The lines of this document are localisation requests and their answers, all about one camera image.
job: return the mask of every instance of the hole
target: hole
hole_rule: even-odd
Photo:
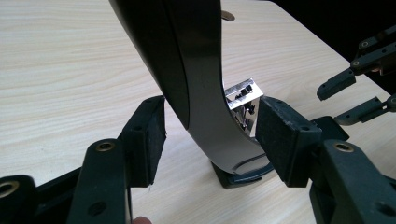
[[[221,11],[221,18],[224,19],[225,21],[234,21],[235,20],[235,16],[228,11]]]
[[[380,213],[389,216],[389,217],[396,217],[396,211],[391,206],[387,205],[384,202],[375,203],[375,208]]]
[[[88,215],[96,217],[101,215],[106,210],[106,203],[99,202],[93,203],[90,208],[88,208]]]
[[[114,143],[111,142],[104,142],[96,146],[97,151],[109,151],[114,148]]]
[[[0,198],[5,198],[12,194],[20,186],[20,182],[10,180],[0,184]]]
[[[0,187],[0,194],[3,194],[4,192],[9,191],[10,189],[12,189],[12,185],[10,184],[3,185],[2,187]]]
[[[335,148],[343,151],[343,152],[353,152],[353,147],[347,146],[345,144],[341,144],[341,143],[336,143],[334,144]]]

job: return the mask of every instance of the metal clip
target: metal clip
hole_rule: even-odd
[[[252,78],[225,90],[228,107],[242,130],[249,136],[254,136],[254,127],[259,109],[259,99],[262,90]]]

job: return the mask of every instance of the black base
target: black base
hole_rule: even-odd
[[[274,170],[273,165],[269,163],[268,165],[262,167],[260,170],[256,170],[244,175],[232,175],[221,170],[213,162],[212,166],[216,172],[216,175],[218,176],[220,184],[225,189],[234,189],[256,183],[262,179],[263,175],[266,175],[270,171]]]

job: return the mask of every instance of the light wood surface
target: light wood surface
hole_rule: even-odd
[[[321,102],[317,87],[348,67],[343,58],[273,3],[227,0],[222,7],[236,17],[223,22],[225,87],[253,77],[264,94],[308,119],[389,97],[361,76]],[[107,0],[0,2],[0,176],[30,175],[41,185],[79,167],[91,143],[117,137],[140,102],[158,94]],[[393,178],[395,125],[386,114],[346,127],[349,142]],[[287,189],[272,173],[223,189],[168,105],[166,129],[155,184],[133,189],[135,217],[155,224],[315,222],[309,188]]]

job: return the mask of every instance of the wooden table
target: wooden table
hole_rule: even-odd
[[[368,78],[321,102],[317,87],[348,63],[270,2],[224,0],[225,87],[249,77],[308,119],[336,116],[374,96]],[[82,164],[96,140],[117,137],[141,101],[161,94],[107,0],[0,2],[0,176],[41,185]],[[208,158],[166,105],[156,181],[133,189],[134,216],[153,223],[313,223],[308,189],[275,173],[223,189]],[[396,177],[392,114],[346,127],[385,175]]]

